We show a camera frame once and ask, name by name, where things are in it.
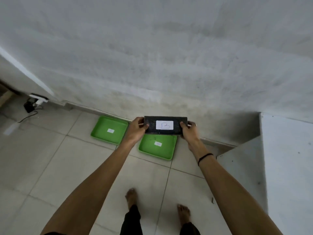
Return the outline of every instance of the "forearm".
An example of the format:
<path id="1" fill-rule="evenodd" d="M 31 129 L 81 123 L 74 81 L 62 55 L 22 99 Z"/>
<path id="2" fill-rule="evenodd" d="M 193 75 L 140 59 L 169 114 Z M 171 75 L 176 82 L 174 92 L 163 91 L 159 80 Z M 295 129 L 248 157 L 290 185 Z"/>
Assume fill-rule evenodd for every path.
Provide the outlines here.
<path id="1" fill-rule="evenodd" d="M 193 153 L 198 162 L 211 152 L 197 142 Z M 282 234 L 255 199 L 217 162 L 215 155 L 205 157 L 199 167 L 233 235 Z"/>
<path id="2" fill-rule="evenodd" d="M 104 200 L 133 145 L 123 142 L 63 202 L 41 234 L 89 234 Z"/>

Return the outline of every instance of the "hand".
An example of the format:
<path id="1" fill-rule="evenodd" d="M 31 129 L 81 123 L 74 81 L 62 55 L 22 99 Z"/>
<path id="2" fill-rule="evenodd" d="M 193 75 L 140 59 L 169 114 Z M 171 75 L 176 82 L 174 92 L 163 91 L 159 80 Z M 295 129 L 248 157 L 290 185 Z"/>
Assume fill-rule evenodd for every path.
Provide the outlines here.
<path id="1" fill-rule="evenodd" d="M 143 125 L 143 117 L 137 117 L 135 118 L 128 127 L 128 130 L 126 132 L 125 137 L 123 138 L 122 143 L 129 143 L 132 146 L 138 142 L 143 135 L 145 134 L 145 131 L 149 128 L 149 125 Z"/>
<path id="2" fill-rule="evenodd" d="M 183 133 L 183 136 L 181 137 L 188 142 L 189 150 L 194 152 L 195 144 L 198 144 L 201 141 L 196 123 L 188 121 L 188 124 L 190 124 L 191 126 L 186 126 L 183 122 L 180 123 Z"/>

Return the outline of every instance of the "black box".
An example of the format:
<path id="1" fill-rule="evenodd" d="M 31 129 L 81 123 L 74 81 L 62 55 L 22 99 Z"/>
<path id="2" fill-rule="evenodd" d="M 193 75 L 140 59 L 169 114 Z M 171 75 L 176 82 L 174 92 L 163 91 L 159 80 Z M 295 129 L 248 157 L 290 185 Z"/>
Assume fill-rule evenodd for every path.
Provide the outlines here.
<path id="1" fill-rule="evenodd" d="M 146 134 L 182 135 L 183 122 L 187 126 L 187 117 L 145 116 L 144 124 L 149 124 Z"/>

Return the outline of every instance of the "foot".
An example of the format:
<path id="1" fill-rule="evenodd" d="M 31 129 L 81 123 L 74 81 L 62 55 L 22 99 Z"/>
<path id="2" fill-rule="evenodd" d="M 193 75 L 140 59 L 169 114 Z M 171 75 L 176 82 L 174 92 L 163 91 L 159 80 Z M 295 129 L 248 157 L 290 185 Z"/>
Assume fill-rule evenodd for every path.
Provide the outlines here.
<path id="1" fill-rule="evenodd" d="M 190 222 L 190 210 L 188 209 L 188 207 L 178 204 L 177 210 L 178 210 L 178 217 L 179 217 L 180 224 L 183 226 L 185 223 L 189 223 Z"/>
<path id="2" fill-rule="evenodd" d="M 137 192 L 135 190 L 135 188 L 131 188 L 127 191 L 125 198 L 127 200 L 127 204 L 128 204 L 128 209 L 131 208 L 131 206 L 136 205 L 137 204 L 137 199 L 138 199 L 138 195 Z"/>

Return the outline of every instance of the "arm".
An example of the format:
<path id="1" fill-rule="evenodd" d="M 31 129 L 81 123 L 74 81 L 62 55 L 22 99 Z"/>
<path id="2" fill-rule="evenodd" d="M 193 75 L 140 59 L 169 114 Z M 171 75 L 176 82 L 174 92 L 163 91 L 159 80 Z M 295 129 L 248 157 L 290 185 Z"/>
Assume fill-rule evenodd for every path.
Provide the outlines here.
<path id="1" fill-rule="evenodd" d="M 183 135 L 196 161 L 210 151 L 200 141 L 197 126 L 181 122 Z M 271 218 L 254 198 L 215 159 L 207 156 L 199 167 L 207 181 L 217 205 L 233 235 L 274 234 L 282 235 Z"/>
<path id="2" fill-rule="evenodd" d="M 66 235 L 88 235 L 104 200 L 132 147 L 149 127 L 139 127 L 137 117 L 130 123 L 120 146 L 88 176 L 53 214 L 42 234 L 58 232 Z"/>

